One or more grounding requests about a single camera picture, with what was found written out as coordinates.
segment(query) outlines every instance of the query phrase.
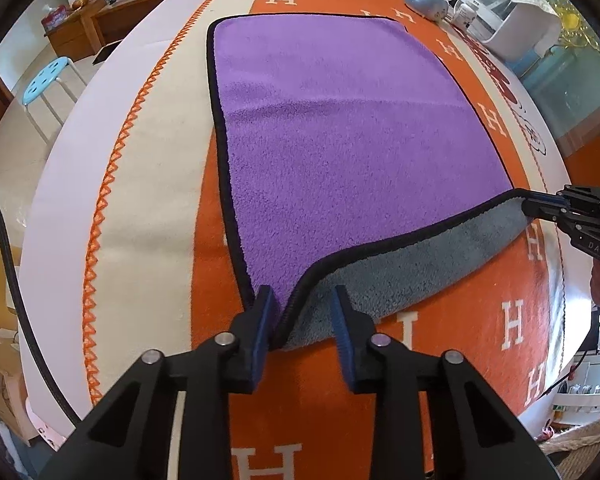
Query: white appliance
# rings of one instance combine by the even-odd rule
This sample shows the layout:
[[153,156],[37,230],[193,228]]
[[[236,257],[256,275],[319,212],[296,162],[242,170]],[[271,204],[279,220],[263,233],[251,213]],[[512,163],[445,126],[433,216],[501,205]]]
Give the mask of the white appliance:
[[542,57],[558,41],[560,18],[546,0],[460,0],[477,7],[467,32],[504,61],[531,49]]

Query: metal screw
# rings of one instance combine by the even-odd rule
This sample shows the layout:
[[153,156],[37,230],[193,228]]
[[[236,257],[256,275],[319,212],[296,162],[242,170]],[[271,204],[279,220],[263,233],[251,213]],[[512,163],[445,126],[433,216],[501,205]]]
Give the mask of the metal screw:
[[152,365],[162,359],[162,353],[159,350],[147,350],[144,354],[142,354],[141,359],[143,363]]
[[464,361],[464,356],[458,350],[449,350],[445,352],[445,359],[453,365],[459,365]]
[[371,336],[371,343],[375,346],[388,346],[391,338],[387,334],[375,333]]
[[231,332],[221,332],[214,338],[214,341],[220,346],[227,346],[235,341],[235,335]]

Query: tiled floor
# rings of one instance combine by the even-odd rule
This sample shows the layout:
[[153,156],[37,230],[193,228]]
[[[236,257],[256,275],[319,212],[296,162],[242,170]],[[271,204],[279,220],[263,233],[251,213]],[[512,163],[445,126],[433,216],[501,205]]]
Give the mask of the tiled floor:
[[[16,84],[15,99],[0,122],[0,208],[13,245],[22,245],[27,214],[45,166],[46,153],[46,145],[25,115],[20,99],[29,81],[56,57],[50,45],[39,54]],[[92,61],[93,57],[87,57],[76,62],[87,81],[100,67],[93,66]],[[76,96],[81,94],[84,85],[70,68],[62,72],[62,79]],[[60,117],[66,119],[74,102],[64,90],[58,84],[52,84],[45,96]],[[47,137],[58,133],[60,125],[41,99],[34,101],[29,111]]]

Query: white table surface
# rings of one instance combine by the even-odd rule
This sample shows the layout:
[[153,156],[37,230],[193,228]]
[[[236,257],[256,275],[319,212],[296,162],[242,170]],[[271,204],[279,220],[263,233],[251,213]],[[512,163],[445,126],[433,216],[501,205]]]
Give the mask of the white table surface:
[[[113,145],[138,90],[202,1],[164,0],[113,51],[64,124],[27,219],[20,267],[26,309],[52,374],[81,417],[91,409],[82,351],[82,287],[94,205]],[[522,97],[526,116],[541,126],[539,135],[548,153],[540,166],[549,192],[562,189],[568,176],[551,134],[520,82],[499,65],[511,79],[516,96]],[[580,344],[582,323],[589,322],[590,258],[570,248],[566,236],[560,234],[560,238],[567,262],[570,320],[565,356],[570,356]],[[43,383],[25,344],[21,352],[33,412],[68,436],[71,423]]]

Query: blue stool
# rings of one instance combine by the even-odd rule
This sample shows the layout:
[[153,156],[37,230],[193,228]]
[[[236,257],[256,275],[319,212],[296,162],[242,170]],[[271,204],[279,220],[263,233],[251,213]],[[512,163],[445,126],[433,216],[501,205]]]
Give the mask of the blue stool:
[[34,125],[36,131],[40,134],[40,137],[42,137],[42,140],[45,141],[48,147],[48,151],[51,150],[51,147],[53,146],[53,143],[56,140],[56,138],[48,139],[45,136],[45,134],[42,132],[42,129],[40,129],[38,123],[31,116],[31,113],[29,113],[29,105],[33,101],[35,101],[35,99],[40,97],[44,101],[46,107],[49,108],[49,111],[51,111],[53,116],[60,123],[60,126],[64,126],[64,121],[59,117],[59,115],[53,109],[51,104],[49,104],[49,101],[46,99],[43,92],[47,88],[49,88],[49,85],[51,85],[53,81],[56,81],[64,89],[64,91],[67,92],[67,94],[74,101],[74,103],[78,100],[75,97],[74,93],[71,92],[71,90],[69,90],[69,87],[65,84],[65,82],[59,78],[59,75],[62,72],[62,70],[64,70],[68,65],[74,70],[75,75],[77,75],[78,78],[80,78],[80,81],[82,81],[86,86],[87,82],[80,75],[80,72],[78,72],[77,68],[74,65],[74,62],[71,61],[68,57],[59,57],[55,61],[52,61],[47,66],[45,66],[38,73],[38,75],[32,79],[31,83],[29,83],[29,86],[27,86],[27,89],[24,91],[24,95],[22,96],[22,105],[24,106],[24,111],[29,117],[31,123]]

